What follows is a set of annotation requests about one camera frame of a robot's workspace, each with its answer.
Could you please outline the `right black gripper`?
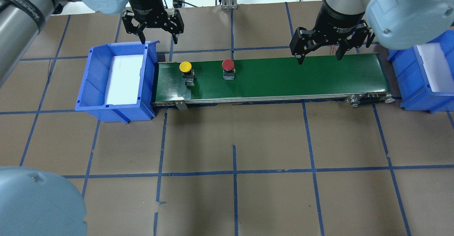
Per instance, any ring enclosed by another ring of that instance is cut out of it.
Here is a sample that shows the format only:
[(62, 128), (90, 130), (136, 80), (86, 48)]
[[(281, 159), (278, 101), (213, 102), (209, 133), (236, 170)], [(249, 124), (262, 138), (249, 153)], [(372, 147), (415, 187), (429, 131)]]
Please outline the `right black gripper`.
[(376, 34), (363, 20), (364, 14), (346, 15), (330, 7), (322, 7), (313, 29), (298, 27), (293, 34), (289, 48), (297, 63), (302, 65), (310, 52), (322, 46), (339, 44), (337, 60), (342, 60), (347, 51), (360, 48), (364, 43), (369, 48)]

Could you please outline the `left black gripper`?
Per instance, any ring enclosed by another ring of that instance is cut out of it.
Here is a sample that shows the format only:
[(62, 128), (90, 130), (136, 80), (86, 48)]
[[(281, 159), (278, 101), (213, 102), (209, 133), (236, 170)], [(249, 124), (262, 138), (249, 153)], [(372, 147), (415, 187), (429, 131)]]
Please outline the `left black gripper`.
[(184, 32), (184, 22), (179, 10), (165, 11), (162, 0), (130, 0), (132, 11), (123, 11), (122, 22), (128, 34), (139, 37), (144, 45), (146, 42), (143, 30), (147, 28), (161, 28), (172, 35), (175, 45), (179, 42), (179, 35)]

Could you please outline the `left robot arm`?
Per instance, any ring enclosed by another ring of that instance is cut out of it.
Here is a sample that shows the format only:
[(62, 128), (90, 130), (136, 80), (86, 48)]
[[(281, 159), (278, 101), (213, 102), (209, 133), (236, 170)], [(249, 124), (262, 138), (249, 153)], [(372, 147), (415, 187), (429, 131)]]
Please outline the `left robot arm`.
[[(143, 30), (160, 28), (174, 42), (184, 31), (180, 12), (162, 0), (1, 0), (1, 84), (59, 7), (83, 2), (106, 15), (121, 14), (129, 34), (146, 45)], [(77, 188), (63, 176), (23, 166), (1, 167), (2, 236), (86, 236), (86, 207)]]

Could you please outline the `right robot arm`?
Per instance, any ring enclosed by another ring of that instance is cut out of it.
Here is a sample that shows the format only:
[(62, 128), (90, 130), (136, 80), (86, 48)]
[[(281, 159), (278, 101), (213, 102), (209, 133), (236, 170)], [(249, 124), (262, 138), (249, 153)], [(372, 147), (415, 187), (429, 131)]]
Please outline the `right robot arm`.
[(299, 64), (323, 46), (338, 45), (335, 56), (377, 40), (403, 50), (440, 36), (453, 25), (454, 0), (322, 0), (312, 29), (298, 27), (290, 41)]

